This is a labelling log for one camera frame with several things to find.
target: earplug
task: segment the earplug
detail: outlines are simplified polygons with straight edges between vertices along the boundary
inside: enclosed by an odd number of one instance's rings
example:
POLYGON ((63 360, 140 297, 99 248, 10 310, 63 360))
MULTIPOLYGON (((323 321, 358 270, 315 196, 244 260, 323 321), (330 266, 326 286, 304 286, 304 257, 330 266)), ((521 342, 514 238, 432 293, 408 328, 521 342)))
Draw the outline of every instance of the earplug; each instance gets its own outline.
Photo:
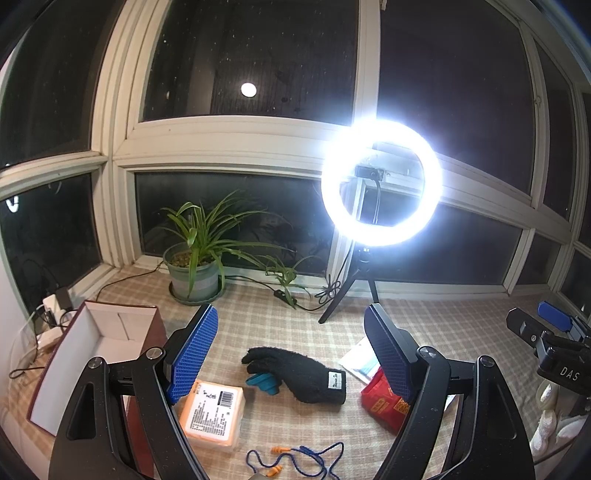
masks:
POLYGON ((276 474, 278 474, 282 470, 283 470, 283 467, 281 465, 271 467, 271 468, 269 468, 269 471, 267 472, 267 476, 276 476, 276 474))

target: glass pane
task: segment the glass pane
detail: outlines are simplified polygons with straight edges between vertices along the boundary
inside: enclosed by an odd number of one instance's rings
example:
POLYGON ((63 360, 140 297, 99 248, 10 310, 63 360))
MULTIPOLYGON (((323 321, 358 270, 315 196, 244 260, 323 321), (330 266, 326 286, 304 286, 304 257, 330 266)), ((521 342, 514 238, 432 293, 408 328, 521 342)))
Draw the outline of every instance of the glass pane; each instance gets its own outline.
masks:
POLYGON ((544 204, 569 219, 574 189, 574 115, 570 87, 538 45, 550 113, 550 158, 544 204))
POLYGON ((144 120, 264 115, 349 125, 357 11, 356 0, 173 0, 144 120), (256 92, 243 94, 244 84, 256 92))
POLYGON ((0 168, 90 148, 100 67, 125 0, 55 0, 26 33, 0 112, 0 168))
MULTIPOLYGON (((591 148, 591 95, 584 93, 583 102, 587 116, 587 137, 589 139, 589 148, 591 148)), ((589 169, 589 178, 591 179, 591 168, 589 169)), ((591 247, 591 182, 587 184, 587 201, 585 202, 585 214, 583 216, 579 241, 591 247)))
MULTIPOLYGON (((376 190, 366 190, 363 222, 372 222, 375 202, 376 190)), ((417 197, 382 192, 378 223, 398 223, 417 204, 417 197)), ((440 203, 427 226, 410 240, 372 248, 372 273, 384 281, 501 285, 520 235, 517 227, 440 203)))
MULTIPOLYGON (((245 248, 257 255, 273 255, 285 265, 315 255, 297 267, 302 274, 324 275, 335 227, 320 194, 320 182, 263 175, 228 173, 137 173, 135 174, 139 231, 142 252, 162 255, 181 240, 163 230, 171 226, 162 207, 178 209, 185 202, 201 204, 208 212, 227 194, 237 190, 242 199, 234 213, 265 210, 249 217, 228 238, 248 242, 267 242, 292 250, 245 248)), ((228 267, 253 268, 232 255, 224 255, 228 267)))
POLYGON ((1 201, 0 229, 12 275, 29 312, 102 261, 90 174, 1 201))
POLYGON ((388 2, 381 22, 378 116, 529 194, 534 107, 517 27, 482 0, 388 2))
POLYGON ((591 308, 591 260, 578 251, 574 252, 569 272, 562 285, 562 293, 573 302, 585 316, 591 308))
POLYGON ((542 285, 548 283, 559 251, 560 244, 535 234, 517 284, 542 285))

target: electrical cable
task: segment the electrical cable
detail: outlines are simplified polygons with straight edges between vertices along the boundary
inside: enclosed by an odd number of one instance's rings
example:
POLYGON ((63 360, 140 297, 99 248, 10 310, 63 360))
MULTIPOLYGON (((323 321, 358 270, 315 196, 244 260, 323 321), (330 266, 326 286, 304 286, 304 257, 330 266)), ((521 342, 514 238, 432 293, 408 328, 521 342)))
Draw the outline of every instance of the electrical cable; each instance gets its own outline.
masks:
POLYGON ((99 292, 96 294, 96 299, 95 299, 95 300, 96 300, 96 301, 99 301, 99 296, 100 296, 101 292, 102 292, 102 291, 103 291, 105 288, 107 288, 107 287, 110 287, 111 285, 115 285, 116 283, 119 283, 119 282, 122 282, 122 281, 125 281, 125 280, 130 280, 131 278, 138 278, 138 277, 143 277, 144 275, 150 275, 151 273, 154 273, 154 272, 156 272, 156 271, 157 271, 157 270, 160 268, 160 265, 162 265, 163 263, 164 263, 164 260, 162 260, 162 261, 161 261, 161 262, 160 262, 158 265, 156 265, 156 268, 155 268, 155 269, 153 269, 153 270, 150 270, 149 272, 140 273, 140 274, 138 274, 138 275, 130 275, 129 277, 120 278, 119 280, 112 281, 112 282, 110 282, 110 283, 107 283, 107 284, 103 285, 103 286, 100 288, 99 292))
POLYGON ((60 315, 60 319, 57 322, 57 326, 60 328, 60 330, 62 332, 64 332, 66 330, 66 327, 62 324, 62 320, 64 319, 64 317, 66 316, 66 313, 70 313, 70 312, 77 312, 77 310, 66 310, 64 313, 62 313, 60 315))
POLYGON ((546 460, 552 458, 554 455, 556 455, 557 453, 562 452, 565 448, 571 446, 573 444, 573 442, 576 440, 577 437, 570 439, 568 442, 566 442, 564 445, 561 445, 559 448, 557 448, 555 451, 544 455, 543 457, 538 458, 535 462, 534 462, 534 466, 538 465, 539 463, 545 462, 546 460))
POLYGON ((375 201, 374 220, 372 221, 372 224, 376 225, 378 223, 379 202, 380 202, 380 198, 382 196, 382 187, 379 184, 379 180, 374 179, 374 182, 375 182, 376 188, 378 189, 378 191, 377 191, 378 197, 376 198, 376 201, 375 201))
POLYGON ((291 463, 293 464, 294 468, 302 476, 305 476, 308 478, 315 478, 315 477, 320 476, 320 480, 324 480, 324 478, 326 478, 327 475, 330 475, 335 480, 340 480, 340 478, 337 476, 337 474, 334 473, 332 470, 336 466, 337 462, 343 456, 343 453, 345 452, 345 444, 343 442, 336 442, 336 443, 332 444, 330 447, 325 448, 324 450, 321 450, 319 452, 315 452, 314 450, 312 450, 304 445, 300 445, 299 448, 292 448, 292 449, 290 449, 290 452, 302 453, 303 455, 306 455, 306 456, 312 458, 312 460, 314 460, 318 464, 318 466, 320 467, 320 471, 318 473, 306 473, 306 472, 302 471, 302 469, 297 464, 295 455, 293 455, 292 453, 289 453, 289 452, 283 452, 282 454, 279 455, 279 457, 277 457, 277 460, 275 460, 274 463, 267 465, 267 464, 263 463, 263 461, 261 460, 261 455, 256 450, 250 450, 246 454, 246 464, 252 469, 252 471, 254 473, 257 473, 256 467, 254 467, 254 465, 252 465, 250 463, 250 456, 252 453, 254 453, 254 455, 256 456, 256 459, 259 462, 259 464, 263 468, 268 468, 268 469, 276 467, 277 465, 279 465, 279 463, 281 462, 281 460, 283 460, 284 457, 287 457, 287 458, 289 458, 289 460, 291 460, 291 463), (326 464, 324 463, 324 459, 322 458, 322 455, 324 455, 326 452, 332 450, 333 448, 335 448, 337 446, 340 446, 340 453, 337 456, 337 458, 335 459, 335 461, 333 461, 330 464, 330 467, 326 468, 326 464))
MULTIPOLYGON (((376 201, 375 201, 374 219, 373 219, 372 223, 374 225, 376 225, 378 222, 378 213, 379 213, 379 205, 380 205, 381 196, 382 196, 382 187, 379 183, 379 180, 374 179, 374 182, 376 185, 377 196, 376 196, 376 201)), ((307 309, 307 308, 304 308, 300 305, 297 305, 299 308, 301 308, 302 310, 305 310, 307 312, 315 312, 316 310, 320 310, 321 308, 325 307, 328 302, 335 299, 338 291, 343 286, 343 283, 339 280, 340 275, 343 272, 345 264, 347 263, 347 260, 349 259, 349 255, 353 251, 354 246, 355 246, 355 242, 351 243, 351 246, 349 247, 349 250, 348 250, 347 254, 345 255, 345 258, 343 259, 343 262, 340 266, 339 272, 337 273, 334 283, 332 282, 332 279, 330 278, 330 274, 329 274, 328 278, 326 279, 326 288, 323 288, 316 295, 314 295, 314 298, 318 299, 319 306, 314 309, 307 309)))
MULTIPOLYGON (((29 318, 25 322, 25 326, 28 325, 29 322, 33 320, 33 318, 35 317, 35 315, 37 314, 39 309, 42 307, 45 307, 45 305, 41 304, 35 310, 33 310, 33 313, 31 313, 31 315, 29 316, 29 318)), ((37 357, 39 355, 39 340, 37 340, 37 332, 35 331, 35 324, 33 324, 33 336, 35 337, 35 357, 33 357, 33 361, 31 362, 32 364, 34 364, 37 361, 37 357)), ((29 370, 40 370, 42 368, 45 368, 45 367, 15 368, 14 370, 10 370, 10 372, 8 373, 8 378, 10 378, 11 380, 14 380, 14 379, 24 375, 24 373, 28 372, 29 370)))

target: potted plant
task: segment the potted plant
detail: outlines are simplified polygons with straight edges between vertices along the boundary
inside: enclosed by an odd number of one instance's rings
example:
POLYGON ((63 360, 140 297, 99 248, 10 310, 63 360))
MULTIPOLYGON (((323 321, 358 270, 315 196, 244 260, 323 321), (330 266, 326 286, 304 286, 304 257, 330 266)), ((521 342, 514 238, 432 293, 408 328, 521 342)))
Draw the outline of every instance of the potted plant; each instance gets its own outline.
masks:
POLYGON ((285 264, 279 259, 272 257, 270 255, 260 255, 259 257, 263 259, 263 263, 265 266, 265 275, 270 275, 275 277, 275 279, 279 282, 279 285, 283 288, 283 293, 285 295, 286 302, 295 309, 296 302, 294 297, 290 292, 290 288, 299 288, 304 290, 308 296, 310 292, 306 290, 306 287, 303 285, 299 285, 297 283, 293 283, 294 280, 297 278, 297 271, 296 267, 301 264, 304 260, 308 258, 312 258, 314 255, 308 255, 307 257, 300 258, 293 267, 286 267, 285 264))
POLYGON ((187 202, 178 210, 163 208, 176 229, 163 226, 183 241, 168 248, 163 261, 172 279, 172 294, 177 300, 202 302, 212 299, 225 285, 222 255, 228 253, 243 258, 257 267, 264 267, 242 247, 273 247, 263 242, 242 242, 224 239, 222 236, 248 216, 264 213, 263 210, 247 210, 230 213, 240 201, 236 192, 224 197, 209 213, 202 206, 187 202))

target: beige plaid fabric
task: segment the beige plaid fabric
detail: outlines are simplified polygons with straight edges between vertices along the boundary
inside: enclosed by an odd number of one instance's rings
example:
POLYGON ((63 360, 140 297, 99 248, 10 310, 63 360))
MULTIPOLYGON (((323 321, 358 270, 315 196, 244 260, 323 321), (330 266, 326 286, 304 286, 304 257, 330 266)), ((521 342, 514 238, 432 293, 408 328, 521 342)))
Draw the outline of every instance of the beige plaid fabric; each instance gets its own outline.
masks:
MULTIPOLYGON (((145 270, 126 268, 114 280, 145 270)), ((183 327, 197 310, 174 301, 168 293, 167 274, 153 273, 107 287, 100 301, 157 305, 167 332, 183 327)), ((341 408, 307 405, 296 401, 285 386, 269 396, 245 386, 248 376, 240 360, 248 348, 276 346, 316 358, 329 367, 364 337, 363 312, 368 299, 346 298, 324 325, 319 313, 293 310, 271 297, 267 289, 228 285, 224 295, 213 304, 219 312, 219 331, 199 373, 205 381, 244 387, 246 407, 240 441, 233 453, 196 449, 196 455, 212 480, 249 478, 251 470, 245 455, 257 449, 263 460, 274 461, 273 446, 306 445, 320 450, 334 442, 345 443, 345 454, 335 468, 342 480, 372 479, 388 452, 394 436, 380 426, 361 407, 359 392, 363 384, 348 375, 348 395, 341 408)), ((535 374, 536 359, 531 349, 505 326, 505 316, 514 307, 535 314, 541 299, 516 297, 475 301, 384 300, 382 305, 397 326, 411 332, 419 345, 432 345, 448 358, 474 361, 487 354, 496 359, 515 397, 525 429, 532 435, 539 412, 534 394, 541 379, 535 374)), ((32 386, 39 372, 28 372, 25 379, 12 383, 10 408, 21 422, 25 434, 49 456, 51 438, 24 419, 32 386)), ((177 411, 183 406, 177 405, 177 411)), ((455 408, 444 417, 440 436, 425 478, 438 473, 445 458, 453 428, 455 408)), ((282 480, 301 478, 284 460, 282 480)), ((314 465, 302 461, 302 467, 314 472, 314 465)))

